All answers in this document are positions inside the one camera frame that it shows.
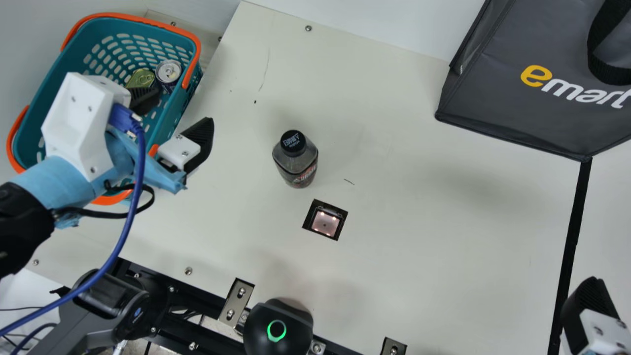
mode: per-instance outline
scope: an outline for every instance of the black bottle cap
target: black bottle cap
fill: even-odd
[[[302,132],[292,129],[280,138],[280,147],[289,157],[297,157],[307,149],[307,139]]]

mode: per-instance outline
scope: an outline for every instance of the white wall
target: white wall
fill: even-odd
[[[14,175],[4,142],[18,114],[28,105],[72,26],[101,11],[143,16],[141,0],[19,0],[0,3],[0,183]]]
[[[250,0],[355,35],[450,61],[483,0]],[[152,10],[225,31],[239,0],[144,0]]]

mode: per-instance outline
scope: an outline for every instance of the white table surface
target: white table surface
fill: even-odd
[[[240,5],[180,126],[213,117],[211,157],[138,215],[122,257],[221,296],[247,280],[250,306],[296,299],[364,354],[386,336],[408,354],[545,353],[579,164],[436,121],[446,62],[307,24]],[[320,152],[303,190],[271,157],[292,128]],[[314,198],[348,211],[339,241],[301,229]],[[30,268],[70,285],[121,225],[58,231]]]

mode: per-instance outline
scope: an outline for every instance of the plastic basket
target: plastic basket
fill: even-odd
[[[103,75],[124,85],[134,70],[154,69],[163,60],[175,59],[183,70],[175,90],[171,94],[163,90],[160,103],[143,121],[148,152],[155,154],[173,135],[202,77],[200,52],[201,44],[194,34],[165,23],[121,13],[84,17],[68,33],[61,55],[9,132],[6,149],[11,165],[16,172],[23,172],[44,159],[40,129],[66,73]],[[103,195],[93,203],[113,205],[128,196],[129,191]]]

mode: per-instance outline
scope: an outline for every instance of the gray floor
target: gray floor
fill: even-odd
[[[144,350],[146,349],[147,341],[144,339],[134,340],[132,342],[127,343],[127,347],[123,352],[123,355],[143,355]],[[108,350],[102,353],[103,355],[111,355],[112,350]],[[173,355],[175,352],[164,349],[156,344],[151,345],[151,349],[149,350],[150,355]]]

